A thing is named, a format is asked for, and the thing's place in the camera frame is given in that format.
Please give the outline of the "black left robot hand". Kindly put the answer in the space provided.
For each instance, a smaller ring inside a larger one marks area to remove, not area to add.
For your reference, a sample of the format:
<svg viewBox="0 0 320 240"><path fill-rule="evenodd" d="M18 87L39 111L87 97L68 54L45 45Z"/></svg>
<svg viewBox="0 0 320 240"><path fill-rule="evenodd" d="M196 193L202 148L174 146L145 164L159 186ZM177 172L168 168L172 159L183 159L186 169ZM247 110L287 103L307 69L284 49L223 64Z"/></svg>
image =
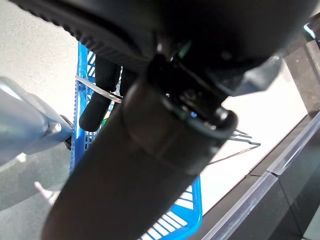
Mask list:
<svg viewBox="0 0 320 240"><path fill-rule="evenodd" d="M86 151L43 240L136 240L236 129L222 102L284 48L315 0L17 0L138 78Z"/></svg>

